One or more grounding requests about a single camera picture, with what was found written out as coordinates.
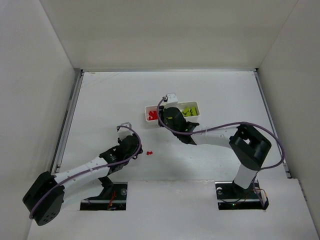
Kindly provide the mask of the lime green lego stack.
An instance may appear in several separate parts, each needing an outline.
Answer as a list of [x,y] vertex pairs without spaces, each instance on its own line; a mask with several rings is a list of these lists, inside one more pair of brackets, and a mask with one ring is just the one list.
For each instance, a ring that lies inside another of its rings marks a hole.
[[194,117],[198,116],[197,108],[192,106],[192,107],[186,107],[183,111],[182,114],[185,117]]

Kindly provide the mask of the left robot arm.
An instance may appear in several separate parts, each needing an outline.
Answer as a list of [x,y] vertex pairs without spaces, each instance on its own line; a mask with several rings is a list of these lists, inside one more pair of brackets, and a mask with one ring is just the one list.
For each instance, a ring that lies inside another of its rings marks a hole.
[[142,152],[141,139],[134,133],[81,166],[55,174],[41,173],[22,198],[29,218],[43,226],[66,206],[105,195],[113,185],[109,175],[122,170]]

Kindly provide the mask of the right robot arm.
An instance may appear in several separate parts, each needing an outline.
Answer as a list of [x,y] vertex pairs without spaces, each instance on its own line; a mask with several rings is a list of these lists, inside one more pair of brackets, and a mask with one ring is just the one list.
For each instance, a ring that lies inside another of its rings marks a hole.
[[272,147],[271,142],[254,126],[239,123],[235,126],[208,130],[198,122],[186,120],[176,107],[158,108],[159,125],[168,128],[187,145],[222,147],[233,151],[240,165],[233,184],[248,189]]

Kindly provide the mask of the red lego cluster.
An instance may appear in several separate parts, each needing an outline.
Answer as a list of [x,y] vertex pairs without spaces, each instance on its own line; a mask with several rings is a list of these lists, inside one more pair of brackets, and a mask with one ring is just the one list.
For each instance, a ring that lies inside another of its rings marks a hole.
[[148,121],[155,121],[158,119],[157,111],[151,110],[147,113],[147,120]]

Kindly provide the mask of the white three-compartment tray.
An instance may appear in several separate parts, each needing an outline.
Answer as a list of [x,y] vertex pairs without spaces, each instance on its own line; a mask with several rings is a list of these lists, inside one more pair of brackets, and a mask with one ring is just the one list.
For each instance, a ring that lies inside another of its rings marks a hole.
[[[200,117],[200,108],[196,101],[179,102],[176,107],[180,110],[182,115],[190,122],[197,122]],[[151,126],[159,126],[157,117],[157,106],[145,107],[145,121]]]

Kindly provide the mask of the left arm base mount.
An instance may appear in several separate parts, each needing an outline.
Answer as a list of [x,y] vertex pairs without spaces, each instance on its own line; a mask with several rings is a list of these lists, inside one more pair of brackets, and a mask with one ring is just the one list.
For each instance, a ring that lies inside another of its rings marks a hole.
[[84,199],[80,211],[125,211],[127,208],[128,183],[113,182],[100,195]]

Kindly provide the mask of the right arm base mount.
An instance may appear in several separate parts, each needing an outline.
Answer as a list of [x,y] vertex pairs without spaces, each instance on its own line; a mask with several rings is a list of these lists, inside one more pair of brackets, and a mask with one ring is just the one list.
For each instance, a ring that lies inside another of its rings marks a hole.
[[259,182],[255,181],[243,189],[231,181],[215,183],[216,198],[219,210],[266,210],[269,198]]

